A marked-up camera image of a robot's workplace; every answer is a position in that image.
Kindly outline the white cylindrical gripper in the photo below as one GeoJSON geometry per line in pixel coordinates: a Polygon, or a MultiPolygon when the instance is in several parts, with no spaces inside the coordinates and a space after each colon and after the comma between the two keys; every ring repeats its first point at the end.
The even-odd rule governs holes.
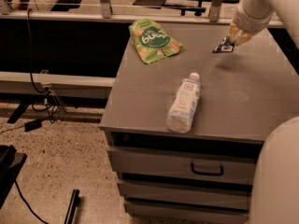
{"type": "Polygon", "coordinates": [[[242,0],[229,27],[230,40],[236,46],[250,41],[268,25],[273,13],[273,8],[263,1],[242,0]]]}

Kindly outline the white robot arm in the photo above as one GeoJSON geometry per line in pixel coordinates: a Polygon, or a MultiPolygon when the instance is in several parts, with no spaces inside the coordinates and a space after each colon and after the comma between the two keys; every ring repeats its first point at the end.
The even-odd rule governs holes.
{"type": "MultiPolygon", "coordinates": [[[[299,47],[299,0],[241,0],[230,38],[241,45],[277,14],[299,47]]],[[[299,118],[279,125],[267,137],[257,162],[249,220],[245,224],[299,224],[299,118]]]]}

